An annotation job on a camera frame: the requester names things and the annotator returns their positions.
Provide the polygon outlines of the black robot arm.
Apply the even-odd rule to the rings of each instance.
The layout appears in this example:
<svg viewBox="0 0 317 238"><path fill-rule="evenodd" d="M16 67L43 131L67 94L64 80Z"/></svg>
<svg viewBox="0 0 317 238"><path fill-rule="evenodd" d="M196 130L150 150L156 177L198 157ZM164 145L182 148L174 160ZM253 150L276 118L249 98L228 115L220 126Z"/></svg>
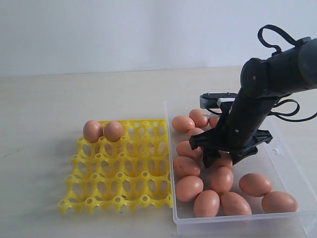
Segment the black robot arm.
<svg viewBox="0 0 317 238"><path fill-rule="evenodd" d="M215 128L191 136L192 149L203 148L203 163L211 167L225 151L236 164L258 152L272 135L260 126L281 98L317 87L317 41L300 39L296 46L262 60L251 58L241 70L238 93L205 93L200 107L221 109Z"/></svg>

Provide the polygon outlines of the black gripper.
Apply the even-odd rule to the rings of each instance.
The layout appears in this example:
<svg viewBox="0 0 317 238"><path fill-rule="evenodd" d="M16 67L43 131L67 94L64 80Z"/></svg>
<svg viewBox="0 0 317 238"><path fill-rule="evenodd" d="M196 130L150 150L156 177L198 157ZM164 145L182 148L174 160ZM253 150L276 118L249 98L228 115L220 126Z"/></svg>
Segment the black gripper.
<svg viewBox="0 0 317 238"><path fill-rule="evenodd" d="M223 106L216 128L190 138L192 149L203 147L203 164L210 168L221 158L219 150L230 151L232 165L258 153L256 146L247 147L257 129L267 117L277 97L253 99L245 95L236 96L232 106Z"/></svg>

